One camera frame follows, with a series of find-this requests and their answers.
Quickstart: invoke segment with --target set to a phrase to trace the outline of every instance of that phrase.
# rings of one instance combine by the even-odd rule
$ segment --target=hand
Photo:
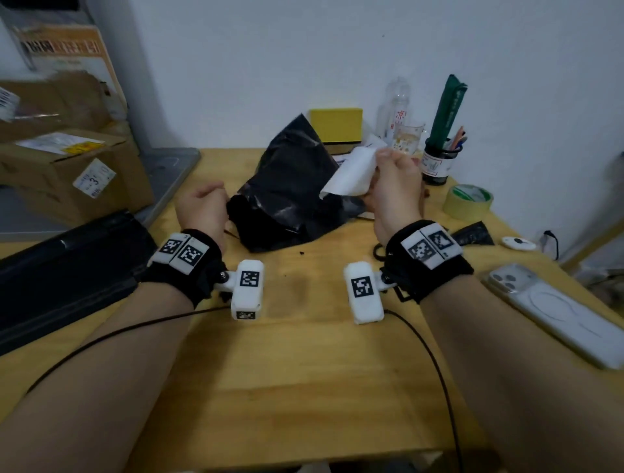
[[[228,195],[222,181],[207,182],[183,192],[175,202],[175,213],[180,228],[200,230],[215,240],[221,253],[225,253],[225,224],[228,212],[225,204]]]
[[[375,153],[379,177],[373,183],[375,235],[386,246],[400,229],[422,219],[418,210],[422,174],[410,156],[383,148]]]

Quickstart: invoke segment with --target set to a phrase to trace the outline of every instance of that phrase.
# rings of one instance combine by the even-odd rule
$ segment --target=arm
[[[375,232],[422,217],[418,167],[378,152]],[[468,406],[514,472],[624,471],[624,407],[601,379],[473,276],[458,276],[421,309]]]
[[[210,235],[223,251],[227,196],[222,186],[186,193],[176,211],[183,228]],[[193,304],[178,289],[143,283],[85,342],[191,311]],[[0,425],[0,471],[121,471],[189,324],[190,318],[182,318],[122,333],[63,364]]]

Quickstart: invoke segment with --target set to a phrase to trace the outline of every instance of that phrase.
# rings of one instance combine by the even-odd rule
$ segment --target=black plastic package
[[[122,210],[0,260],[0,355],[130,295],[156,249]]]
[[[256,174],[228,202],[240,241],[254,253],[313,241],[365,211],[357,197],[319,192],[338,169],[303,115],[269,144]]]
[[[467,227],[460,228],[451,235],[459,246],[466,245],[493,245],[494,241],[487,231],[483,222],[473,223]]]

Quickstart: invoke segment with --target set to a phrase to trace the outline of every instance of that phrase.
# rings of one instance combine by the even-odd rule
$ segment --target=yellow label
[[[91,151],[97,148],[103,147],[103,143],[95,143],[93,141],[85,141],[83,143],[78,143],[75,145],[68,146],[67,148],[63,148],[63,151],[68,154],[82,154],[87,151]]]

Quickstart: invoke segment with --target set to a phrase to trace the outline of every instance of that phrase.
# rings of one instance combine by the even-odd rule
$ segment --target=forearm
[[[144,283],[86,341],[192,310],[175,288]],[[189,323],[182,318],[122,333],[62,365],[0,426],[0,471],[121,471]]]
[[[473,276],[421,308],[466,402],[511,471],[624,471],[622,405]]]

